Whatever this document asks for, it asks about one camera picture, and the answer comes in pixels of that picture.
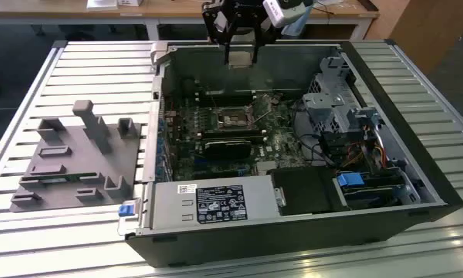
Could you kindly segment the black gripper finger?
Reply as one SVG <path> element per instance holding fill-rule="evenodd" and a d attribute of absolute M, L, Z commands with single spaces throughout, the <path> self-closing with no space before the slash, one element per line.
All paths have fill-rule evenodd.
<path fill-rule="evenodd" d="M 200 4 L 200 13 L 210 42 L 223 47 L 223 63 L 228 64 L 230 41 L 238 28 L 235 2 L 203 2 Z"/>
<path fill-rule="evenodd" d="M 265 18 L 260 23 L 255 23 L 252 31 L 252 64 L 255 64 L 257 60 L 259 48 L 275 42 L 280 35 L 280 30 L 272 25 L 271 20 Z"/>

